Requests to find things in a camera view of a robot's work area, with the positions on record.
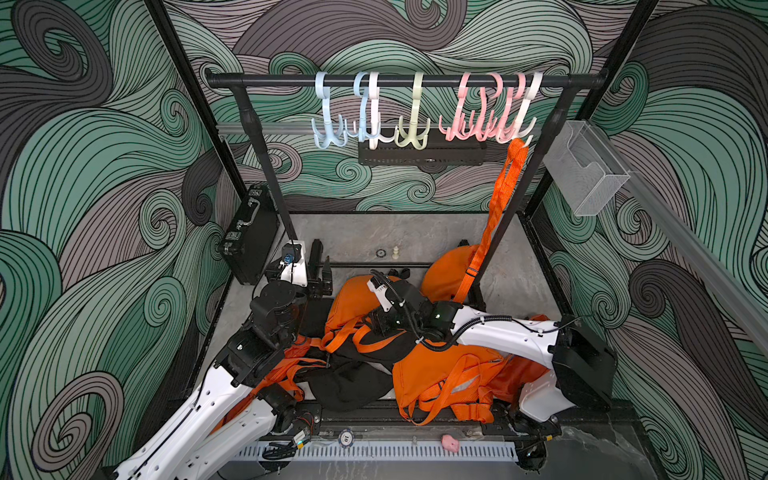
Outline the orange crossbody bag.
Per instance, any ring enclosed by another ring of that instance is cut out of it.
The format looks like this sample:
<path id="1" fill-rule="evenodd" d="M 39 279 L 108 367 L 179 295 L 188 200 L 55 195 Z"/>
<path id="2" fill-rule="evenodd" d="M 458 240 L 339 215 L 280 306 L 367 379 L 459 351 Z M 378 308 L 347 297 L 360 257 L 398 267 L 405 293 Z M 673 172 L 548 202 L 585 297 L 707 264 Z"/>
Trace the orange crossbody bag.
<path id="1" fill-rule="evenodd" d="M 489 203 L 489 213 L 479 244 L 460 246 L 437 260 L 426 272 L 421 292 L 432 302 L 463 304 L 477 283 L 480 268 L 489 254 L 492 236 L 501 222 L 525 166 L 529 148 L 520 139 L 512 140 Z"/>
<path id="2" fill-rule="evenodd" d="M 321 349 L 328 353 L 340 351 L 350 341 L 360 354 L 384 353 L 412 340 L 412 335 L 401 328 L 391 333 L 376 333 L 371 312 L 381 306 L 378 297 L 371 291 L 372 275 L 361 275 L 346 281 L 336 295 L 328 314 Z"/>

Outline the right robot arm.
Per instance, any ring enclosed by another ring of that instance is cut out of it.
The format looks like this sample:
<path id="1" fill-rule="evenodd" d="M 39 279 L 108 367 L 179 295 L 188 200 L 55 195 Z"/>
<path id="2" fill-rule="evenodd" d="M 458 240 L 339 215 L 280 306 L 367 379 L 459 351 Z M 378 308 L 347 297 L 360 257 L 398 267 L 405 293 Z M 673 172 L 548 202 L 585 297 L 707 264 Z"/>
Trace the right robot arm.
<path id="1" fill-rule="evenodd" d="M 521 320 L 432 302 L 410 283 L 378 271 L 367 287 L 379 303 L 369 314 L 374 332 L 414 336 L 415 347 L 396 364 L 393 382 L 401 416 L 415 425 L 431 422 L 445 408 L 461 421 L 491 421 L 492 381 L 524 360 L 545 370 L 516 382 L 518 411 L 529 419 L 544 423 L 572 407 L 611 407 L 615 352 L 576 319 Z"/>

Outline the orange backpack bag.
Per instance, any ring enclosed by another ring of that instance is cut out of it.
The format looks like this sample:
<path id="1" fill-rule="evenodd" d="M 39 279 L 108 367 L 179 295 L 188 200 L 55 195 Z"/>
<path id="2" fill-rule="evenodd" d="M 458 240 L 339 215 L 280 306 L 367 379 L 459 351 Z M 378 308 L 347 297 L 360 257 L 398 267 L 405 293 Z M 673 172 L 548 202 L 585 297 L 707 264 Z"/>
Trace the orange backpack bag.
<path id="1" fill-rule="evenodd" d="M 432 422 L 444 409 L 460 421 L 491 423 L 490 384 L 506 364 L 501 354 L 484 347 L 434 352 L 419 346 L 392 371 L 399 413 L 417 426 Z"/>

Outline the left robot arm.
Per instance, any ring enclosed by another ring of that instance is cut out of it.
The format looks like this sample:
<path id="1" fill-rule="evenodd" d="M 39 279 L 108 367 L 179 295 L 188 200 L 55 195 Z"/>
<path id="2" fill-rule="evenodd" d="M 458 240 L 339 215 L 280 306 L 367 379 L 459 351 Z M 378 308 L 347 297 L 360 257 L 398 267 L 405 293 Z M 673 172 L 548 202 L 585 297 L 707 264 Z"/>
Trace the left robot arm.
<path id="1" fill-rule="evenodd" d="M 251 313 L 216 355 L 200 385 L 160 430 L 119 464 L 115 479 L 208 479 L 243 447 L 292 426 L 292 376 L 318 364 L 316 339 L 300 327 L 310 301 L 333 291 L 323 245 L 290 241 Z"/>

